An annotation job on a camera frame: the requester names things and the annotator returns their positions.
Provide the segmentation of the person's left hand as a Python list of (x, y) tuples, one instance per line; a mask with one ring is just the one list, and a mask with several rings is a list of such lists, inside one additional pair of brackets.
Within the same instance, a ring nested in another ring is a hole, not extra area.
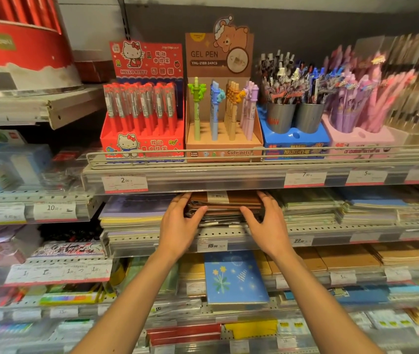
[(163, 250), (175, 260), (189, 249), (196, 234), (196, 228), (185, 228), (184, 209), (191, 195), (191, 192), (185, 192), (176, 196), (160, 223), (158, 250)]

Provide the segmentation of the stack of brown notebooks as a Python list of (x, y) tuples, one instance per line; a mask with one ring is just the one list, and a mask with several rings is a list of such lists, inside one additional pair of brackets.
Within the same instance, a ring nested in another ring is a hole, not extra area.
[(192, 218), (196, 211), (206, 206), (200, 227), (210, 226), (245, 226), (245, 219), (240, 211), (248, 208), (259, 220), (263, 214), (263, 203), (255, 190), (217, 190), (193, 192), (184, 210), (187, 218)]

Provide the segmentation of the stack of purple notebooks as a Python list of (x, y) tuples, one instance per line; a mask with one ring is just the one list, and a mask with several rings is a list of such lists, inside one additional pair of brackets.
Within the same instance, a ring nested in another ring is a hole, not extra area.
[(99, 220), (107, 237), (153, 236), (174, 194), (113, 195), (102, 209)]

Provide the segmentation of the stack of green notebooks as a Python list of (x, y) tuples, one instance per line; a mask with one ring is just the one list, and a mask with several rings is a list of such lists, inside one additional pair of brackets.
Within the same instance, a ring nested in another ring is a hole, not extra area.
[(288, 225), (332, 225), (345, 200), (330, 188), (271, 190)]

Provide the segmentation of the blue flower notebook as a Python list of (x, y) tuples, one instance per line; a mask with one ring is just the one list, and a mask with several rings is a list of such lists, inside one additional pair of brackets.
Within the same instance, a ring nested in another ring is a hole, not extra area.
[(270, 297), (253, 251), (207, 252), (204, 269), (208, 305), (269, 303)]

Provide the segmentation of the stack of kraft notebooks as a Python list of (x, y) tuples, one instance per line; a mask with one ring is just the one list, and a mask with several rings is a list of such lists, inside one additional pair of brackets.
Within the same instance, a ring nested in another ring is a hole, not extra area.
[(312, 273), (336, 270), (371, 270), (382, 266), (362, 244), (295, 247), (305, 266)]

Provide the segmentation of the grey metal pen cup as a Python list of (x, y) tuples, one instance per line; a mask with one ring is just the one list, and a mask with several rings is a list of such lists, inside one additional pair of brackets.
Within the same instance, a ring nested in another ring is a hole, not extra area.
[(268, 103), (266, 124), (269, 130), (277, 134), (286, 134), (292, 127), (296, 104)]
[(321, 122), (325, 104), (299, 103), (296, 107), (294, 127), (307, 134), (315, 133)]

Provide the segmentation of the stack of red notebooks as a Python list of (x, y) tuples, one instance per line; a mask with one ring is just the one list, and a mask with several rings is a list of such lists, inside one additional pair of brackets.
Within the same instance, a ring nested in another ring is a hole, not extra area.
[(173, 327), (159, 327), (147, 329), (152, 346), (174, 345), (209, 340), (219, 340), (221, 336), (221, 324), (185, 325)]

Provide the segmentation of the green animal gel pen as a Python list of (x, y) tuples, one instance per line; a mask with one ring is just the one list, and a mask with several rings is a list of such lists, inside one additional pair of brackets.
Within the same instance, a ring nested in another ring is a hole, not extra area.
[(193, 83), (188, 84), (190, 94), (194, 100), (194, 137), (196, 141), (201, 140), (201, 124), (200, 124), (200, 102), (203, 100), (207, 87), (206, 84), (200, 83), (199, 78), (195, 77)]

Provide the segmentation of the stack of blue notebooks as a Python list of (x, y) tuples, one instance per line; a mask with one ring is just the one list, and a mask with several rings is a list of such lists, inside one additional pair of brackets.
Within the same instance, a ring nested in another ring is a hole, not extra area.
[(341, 225), (394, 225), (410, 209), (405, 195), (389, 186), (345, 186), (335, 191), (344, 200), (336, 209)]

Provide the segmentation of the row of red pens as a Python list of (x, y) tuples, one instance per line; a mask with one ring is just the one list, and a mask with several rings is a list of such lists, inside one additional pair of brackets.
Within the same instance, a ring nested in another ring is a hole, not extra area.
[(105, 134), (177, 134), (177, 91), (174, 83), (108, 83), (103, 86)]

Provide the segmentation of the graffiti print notebook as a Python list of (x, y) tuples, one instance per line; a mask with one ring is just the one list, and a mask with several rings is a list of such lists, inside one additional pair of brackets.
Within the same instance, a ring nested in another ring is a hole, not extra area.
[(47, 243), (31, 254), (29, 260), (104, 258), (100, 242)]

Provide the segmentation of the rainbow stationery packet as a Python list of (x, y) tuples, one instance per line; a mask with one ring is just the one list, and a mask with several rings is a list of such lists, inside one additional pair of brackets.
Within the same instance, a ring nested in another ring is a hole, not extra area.
[(97, 303), (102, 294), (102, 289), (91, 291), (70, 291), (61, 290), (59, 292), (50, 292), (42, 295), (39, 300), (40, 305), (72, 305), (72, 304), (94, 304)]

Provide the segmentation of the bunch of blue pens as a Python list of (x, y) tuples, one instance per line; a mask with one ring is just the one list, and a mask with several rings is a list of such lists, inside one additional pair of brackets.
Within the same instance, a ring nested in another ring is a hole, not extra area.
[(329, 98), (338, 93), (344, 84), (344, 67), (335, 67), (327, 70), (321, 67), (318, 70), (313, 64), (308, 66), (300, 62), (296, 69), (299, 77), (297, 79), (295, 104), (324, 104)]

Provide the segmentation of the row of packaged pens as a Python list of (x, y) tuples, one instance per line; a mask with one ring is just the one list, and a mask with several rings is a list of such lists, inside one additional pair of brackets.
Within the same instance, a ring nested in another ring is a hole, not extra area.
[(419, 137), (419, 33), (358, 39), (354, 55), (357, 70), (375, 85), (359, 127), (377, 133), (389, 126)]

